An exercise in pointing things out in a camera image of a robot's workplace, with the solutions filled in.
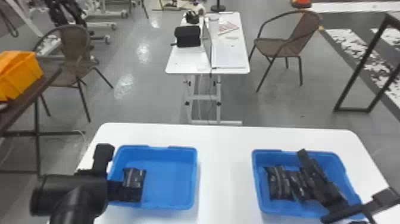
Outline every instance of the black cable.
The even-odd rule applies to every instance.
[[[13,23],[9,20],[9,18],[5,15],[5,13],[0,9],[0,17],[3,18],[5,27],[8,30],[8,33],[17,38],[20,35],[20,32],[18,32],[17,28],[13,25]]]

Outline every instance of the black object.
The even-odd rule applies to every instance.
[[[294,200],[290,180],[283,166],[264,167],[268,174],[271,199]]]
[[[107,181],[114,147],[98,144],[90,170],[74,175],[43,175],[30,199],[34,216],[50,216],[50,224],[92,224],[109,201],[140,202],[146,170],[125,168],[122,182]]]
[[[49,8],[50,19],[56,27],[69,24],[61,6],[71,14],[76,24],[87,27],[85,20],[82,19],[82,14],[85,14],[85,12],[75,0],[45,0],[45,4]]]
[[[334,212],[348,206],[340,189],[328,180],[316,160],[309,158],[305,149],[298,151],[297,156],[303,165],[303,174],[307,185],[323,207]]]
[[[179,48],[200,46],[199,26],[179,26],[175,28],[176,45]]]
[[[216,5],[211,6],[211,11],[213,11],[215,13],[223,12],[225,10],[226,10],[226,8],[225,8],[225,6],[220,4],[220,0],[217,0]]]
[[[108,181],[108,199],[110,201],[140,202],[146,170],[124,169],[124,181]]]
[[[307,185],[303,180],[300,172],[297,171],[286,171],[286,174],[290,180],[290,187],[293,193],[296,195],[299,201],[310,200],[311,197],[308,193]]]
[[[338,211],[330,212],[326,216],[321,217],[321,222],[329,224],[353,216],[358,213],[363,213],[370,224],[376,224],[373,215],[385,211],[397,204],[400,204],[400,195],[391,187],[386,188],[374,195],[372,201],[365,205],[356,204],[353,206],[344,207]]]
[[[190,24],[198,24],[199,23],[199,15],[193,10],[189,10],[185,13],[186,21]]]
[[[90,224],[107,208],[105,170],[114,147],[98,144],[91,170],[75,175],[44,175],[37,182],[30,200],[35,216],[50,216],[50,224]]]
[[[367,62],[367,59],[370,57],[372,50],[375,48],[376,43],[378,43],[383,31],[388,27],[393,27],[397,30],[400,30],[400,18],[398,16],[394,15],[396,13],[386,13],[385,18],[382,22],[382,24],[379,27],[378,32],[375,34],[374,38],[372,39],[370,45],[368,46],[368,49],[365,51],[364,56],[362,57],[360,63],[357,65],[357,68],[354,70],[353,75],[349,79],[349,82],[346,84],[345,89],[343,90],[342,94],[340,95],[339,99],[337,100],[335,107],[333,111],[338,112],[338,111],[352,111],[352,112],[363,112],[363,113],[369,113],[372,111],[372,109],[375,107],[375,105],[379,102],[379,100],[382,98],[384,95],[385,91],[389,88],[390,84],[392,84],[398,73],[400,72],[400,63],[397,65],[396,69],[390,74],[388,80],[386,83],[383,85],[383,87],[379,90],[379,92],[376,94],[375,98],[372,100],[371,104],[367,108],[359,108],[359,107],[341,107],[343,101],[345,100],[347,94],[349,93],[350,89],[352,88],[355,80],[357,77],[360,75],[361,70],[364,68],[365,62]]]
[[[290,180],[286,174],[285,168],[283,166],[277,166],[277,170],[282,179],[282,199],[294,200],[292,190],[290,188]]]
[[[280,199],[282,195],[281,178],[276,167],[264,167],[268,175],[268,186],[271,199]]]

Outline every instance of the black bag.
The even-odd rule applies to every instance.
[[[176,45],[178,48],[200,46],[199,26],[179,26],[175,28]]]

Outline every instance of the black metal frame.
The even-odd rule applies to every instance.
[[[365,62],[370,57],[373,49],[375,48],[376,44],[378,43],[383,31],[388,27],[392,26],[400,30],[400,21],[395,18],[394,16],[386,13],[385,18],[382,24],[379,27],[378,32],[375,34],[374,38],[372,39],[371,43],[368,46],[368,49],[365,51],[364,56],[362,57],[360,63],[357,65],[356,69],[353,72],[353,75],[350,77],[349,82],[346,84],[345,89],[343,90],[342,94],[340,95],[339,99],[337,100],[333,111],[340,112],[340,111],[347,111],[347,112],[363,112],[363,113],[370,113],[376,104],[380,101],[385,91],[388,89],[390,84],[396,79],[398,73],[400,72],[400,63],[397,65],[396,69],[390,74],[388,80],[383,85],[383,87],[379,90],[376,94],[375,98],[372,100],[370,105],[367,108],[360,108],[360,107],[341,107],[343,101],[347,97],[350,89],[354,85],[355,80],[360,75],[361,70],[364,68]]]
[[[0,170],[0,174],[17,173],[17,174],[36,174],[41,176],[41,161],[40,161],[40,136],[55,136],[55,135],[80,135],[84,131],[71,132],[41,132],[39,128],[39,104],[38,99],[34,102],[34,128],[33,130],[13,130],[5,132],[2,137],[35,137],[36,150],[36,170]]]
[[[284,16],[290,15],[290,14],[297,14],[297,13],[302,13],[302,14],[304,14],[304,13],[310,13],[310,12],[301,11],[301,10],[296,10],[296,11],[289,11],[289,12],[287,12],[287,13],[283,13],[283,14],[281,14],[281,15],[275,16],[275,17],[273,17],[273,18],[271,18],[271,19],[265,21],[265,22],[261,25],[260,30],[258,31],[258,34],[257,34],[257,38],[260,38],[261,33],[263,32],[263,28],[264,28],[264,26],[265,26],[267,23],[272,22],[272,21],[274,21],[274,20],[276,20],[276,19],[278,19],[278,18],[280,18],[280,17],[284,17]],[[265,57],[267,58],[268,62],[270,63],[270,65],[268,66],[267,70],[265,71],[265,73],[264,73],[264,75],[263,75],[263,77],[262,77],[262,79],[261,79],[261,81],[260,81],[260,84],[258,84],[257,90],[256,90],[255,92],[260,91],[260,88],[261,88],[261,86],[263,85],[264,80],[265,80],[265,78],[267,77],[268,72],[270,71],[270,69],[271,69],[272,65],[274,64],[276,58],[285,58],[285,63],[286,63],[286,68],[287,68],[287,69],[289,68],[288,58],[297,58],[298,61],[299,61],[299,79],[300,79],[300,85],[301,85],[301,86],[303,85],[302,60],[301,60],[300,55],[294,55],[294,56],[290,56],[290,57],[280,57],[280,56],[278,56],[278,55],[279,55],[279,52],[282,50],[282,48],[283,48],[284,46],[286,46],[287,44],[292,43],[293,41],[297,41],[298,39],[304,38],[304,37],[306,37],[306,36],[308,36],[308,35],[312,35],[316,30],[317,30],[317,29],[313,30],[312,32],[306,33],[306,34],[304,34],[304,35],[298,36],[298,37],[296,37],[296,38],[286,40],[286,41],[278,48],[278,50],[276,51],[276,53],[273,55],[272,60],[269,59],[268,56],[265,56]],[[250,55],[249,55],[249,62],[251,61],[251,57],[253,56],[253,53],[254,53],[255,48],[256,48],[256,46],[255,46],[255,42],[254,42],[253,48],[251,49],[251,52],[250,52]]]

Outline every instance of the blue plastic bin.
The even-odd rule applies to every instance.
[[[185,147],[123,145],[115,157],[108,179],[123,180],[123,169],[147,170],[142,201],[111,202],[118,206],[143,209],[186,210],[193,206],[197,175],[197,151]]]
[[[359,204],[361,200],[355,193],[346,175],[345,167],[335,153],[307,151],[311,158],[318,161],[326,176],[333,181],[342,191],[349,204]],[[261,211],[270,214],[281,214],[300,217],[320,218],[328,213],[318,201],[309,200],[300,202],[289,200],[271,200],[268,188],[268,177],[264,167],[282,165],[286,170],[299,170],[301,163],[296,152],[282,150],[254,150],[252,153],[255,189],[257,192],[258,205]],[[359,214],[352,216],[353,219],[362,219]]]

